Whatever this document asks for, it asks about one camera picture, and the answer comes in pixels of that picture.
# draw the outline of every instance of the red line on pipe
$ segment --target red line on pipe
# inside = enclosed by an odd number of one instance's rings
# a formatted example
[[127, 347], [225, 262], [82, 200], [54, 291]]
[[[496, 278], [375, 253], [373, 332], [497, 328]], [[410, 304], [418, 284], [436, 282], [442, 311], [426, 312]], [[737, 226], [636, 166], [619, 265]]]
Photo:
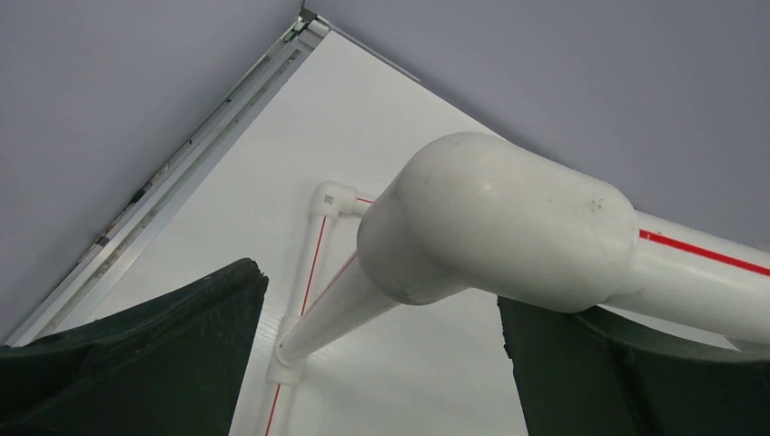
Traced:
[[268, 436], [270, 434], [270, 426], [272, 424], [272, 415], [275, 413], [275, 405], [278, 404], [278, 392], [281, 391], [281, 385], [279, 384], [277, 388], [275, 388], [275, 396], [272, 398], [272, 408], [270, 409], [270, 418], [267, 420], [267, 429], [265, 429], [265, 436]]
[[705, 257], [707, 259], [711, 259], [712, 261], [725, 263], [727, 265], [735, 266], [736, 268], [740, 268], [742, 270], [746, 270], [752, 273], [762, 274], [770, 277], [770, 268], [766, 268], [762, 265], [757, 265], [755, 263], [742, 261], [740, 259], [736, 259], [735, 257], [730, 257], [726, 254], [712, 252], [711, 250], [707, 250], [706, 248], [698, 247], [691, 243], [684, 243], [682, 241], [669, 238], [668, 236], [664, 236], [662, 234], [650, 232], [649, 230], [640, 229], [639, 237], [642, 239], [651, 241], [653, 243], [660, 243], [661, 245], [666, 245], [671, 248], [676, 248], [678, 250], [681, 250], [683, 252], [688, 252], [701, 257]]
[[302, 301], [302, 310], [300, 316], [305, 314], [305, 306], [308, 303], [308, 296], [311, 294], [312, 276], [315, 273], [315, 263], [318, 261], [318, 251], [321, 249], [321, 239], [323, 239], [323, 228], [326, 227], [326, 215], [323, 216], [321, 221], [321, 232], [318, 234], [318, 243], [315, 245], [315, 254], [313, 255], [313, 263], [311, 265], [311, 275], [308, 277], [308, 286], [305, 288], [305, 299]]
[[311, 308], [308, 309], [308, 312], [310, 312], [312, 310], [312, 308], [315, 307], [315, 305], [321, 300], [321, 297], [323, 296], [323, 294], [326, 293], [331, 288], [331, 286], [334, 284], [334, 282], [337, 282], [337, 279], [339, 279], [340, 276], [342, 275], [342, 273], [344, 273], [344, 271], [348, 269], [350, 264], [353, 263], [353, 259], [355, 259], [357, 255], [358, 255], [358, 252], [353, 253], [353, 255], [350, 258], [348, 258], [348, 260], [345, 262], [345, 264], [342, 265], [340, 270], [337, 271], [336, 274], [334, 274], [334, 277], [331, 278], [331, 281], [329, 282], [328, 285], [326, 285], [326, 288], [323, 289], [323, 292], [321, 292], [321, 294], [319, 294], [318, 298], [315, 299], [315, 302], [312, 304]]

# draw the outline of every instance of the gray wall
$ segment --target gray wall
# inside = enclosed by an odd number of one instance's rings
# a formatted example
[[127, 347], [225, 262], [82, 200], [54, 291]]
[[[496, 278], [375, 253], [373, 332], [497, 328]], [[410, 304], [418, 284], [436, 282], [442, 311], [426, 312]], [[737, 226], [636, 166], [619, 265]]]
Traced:
[[0, 2], [0, 339], [64, 278], [299, 6]]
[[508, 139], [642, 210], [770, 244], [770, 2], [309, 0]]

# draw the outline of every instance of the pipe structure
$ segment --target pipe structure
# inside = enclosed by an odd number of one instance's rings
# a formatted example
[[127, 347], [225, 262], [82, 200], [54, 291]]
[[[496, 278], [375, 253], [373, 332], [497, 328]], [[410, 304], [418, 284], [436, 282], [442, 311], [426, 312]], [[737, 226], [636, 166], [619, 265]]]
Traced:
[[376, 290], [413, 305], [468, 288], [555, 312], [603, 303], [770, 344], [770, 254], [639, 213], [487, 134], [417, 152], [364, 214], [351, 265], [280, 341], [283, 362], [386, 312]]
[[[311, 200], [310, 223], [297, 276], [286, 313], [281, 318], [277, 339], [289, 332], [314, 302], [336, 219], [346, 214], [362, 216], [371, 203], [369, 196], [349, 186], [329, 181], [318, 185]], [[259, 436], [283, 435], [286, 432], [294, 393], [304, 368], [303, 359], [295, 359], [292, 363], [291, 367], [284, 365], [275, 353], [272, 355], [266, 376], [266, 393], [258, 414], [255, 434]]]

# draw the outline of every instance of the black object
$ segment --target black object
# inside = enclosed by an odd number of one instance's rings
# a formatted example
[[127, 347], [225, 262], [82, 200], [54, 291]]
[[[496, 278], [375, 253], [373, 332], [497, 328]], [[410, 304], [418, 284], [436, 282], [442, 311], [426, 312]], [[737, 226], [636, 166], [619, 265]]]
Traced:
[[268, 279], [248, 259], [0, 349], [0, 434], [226, 435]]
[[770, 435], [770, 352], [498, 299], [530, 436]]

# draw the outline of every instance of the white board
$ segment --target white board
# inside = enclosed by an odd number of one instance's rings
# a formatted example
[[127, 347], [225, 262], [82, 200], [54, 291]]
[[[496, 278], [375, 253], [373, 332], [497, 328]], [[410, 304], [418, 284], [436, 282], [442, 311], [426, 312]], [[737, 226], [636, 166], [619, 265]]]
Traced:
[[[489, 129], [334, 33], [278, 92], [91, 320], [242, 257], [270, 277], [231, 434], [252, 435], [316, 184], [378, 194], [426, 143]], [[334, 230], [324, 280], [355, 246]], [[399, 307], [311, 357], [290, 435], [526, 434], [496, 299], [469, 291]]]

